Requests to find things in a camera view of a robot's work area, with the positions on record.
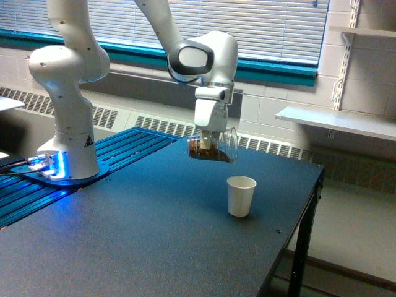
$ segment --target window sill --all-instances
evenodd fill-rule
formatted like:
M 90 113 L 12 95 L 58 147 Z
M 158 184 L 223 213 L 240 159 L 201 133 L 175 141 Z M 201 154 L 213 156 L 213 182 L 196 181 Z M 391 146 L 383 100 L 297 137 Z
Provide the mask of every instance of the window sill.
M 46 45 L 62 45 L 63 38 L 36 33 L 13 32 L 0 29 L 0 46 L 23 49 L 41 48 Z M 166 55 L 162 49 L 118 45 L 99 42 L 112 61 L 126 61 L 142 65 L 166 67 Z M 237 79 L 283 84 L 315 86 L 317 68 L 256 62 L 240 59 L 238 61 Z

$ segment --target white paper cup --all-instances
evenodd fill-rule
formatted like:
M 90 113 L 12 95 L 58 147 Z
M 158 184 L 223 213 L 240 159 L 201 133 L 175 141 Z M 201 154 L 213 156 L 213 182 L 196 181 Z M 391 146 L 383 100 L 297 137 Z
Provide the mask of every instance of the white paper cup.
M 236 217 L 245 217 L 249 214 L 254 188 L 257 183 L 247 176 L 231 176 L 228 184 L 228 212 Z

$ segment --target glass jar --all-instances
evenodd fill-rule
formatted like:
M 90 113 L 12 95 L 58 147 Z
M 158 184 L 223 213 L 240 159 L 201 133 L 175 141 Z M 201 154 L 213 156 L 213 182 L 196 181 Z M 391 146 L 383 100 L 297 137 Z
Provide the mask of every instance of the glass jar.
M 234 127 L 225 132 L 202 131 L 187 140 L 191 158 L 234 163 L 237 157 L 238 135 Z

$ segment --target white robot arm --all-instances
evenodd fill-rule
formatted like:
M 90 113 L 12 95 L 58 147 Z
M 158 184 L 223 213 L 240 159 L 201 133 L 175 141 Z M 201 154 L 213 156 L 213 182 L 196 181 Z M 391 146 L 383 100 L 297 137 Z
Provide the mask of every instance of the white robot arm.
M 106 76 L 110 59 L 93 36 L 87 0 L 47 0 L 47 8 L 49 22 L 61 32 L 65 45 L 37 49 L 29 62 L 33 78 L 51 96 L 55 112 L 55 136 L 38 149 L 39 154 L 55 156 L 55 161 L 41 173 L 57 181 L 85 179 L 99 169 L 92 104 L 81 95 L 79 84 Z
M 238 44 L 231 35 L 211 31 L 184 39 L 170 12 L 168 0 L 134 0 L 144 13 L 168 57 L 171 76 L 181 83 L 201 79 L 196 89 L 194 121 L 202 134 L 226 131 L 232 104 Z

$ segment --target window blinds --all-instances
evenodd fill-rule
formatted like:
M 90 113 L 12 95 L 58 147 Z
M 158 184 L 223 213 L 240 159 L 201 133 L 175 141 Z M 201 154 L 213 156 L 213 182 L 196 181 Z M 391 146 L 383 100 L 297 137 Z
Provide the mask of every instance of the window blinds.
M 169 4 L 185 38 L 221 30 L 237 38 L 240 58 L 318 63 L 329 0 L 169 0 Z M 99 41 L 161 48 L 133 0 L 89 0 L 89 9 Z M 0 28 L 59 34 L 48 23 L 45 0 L 0 0 Z

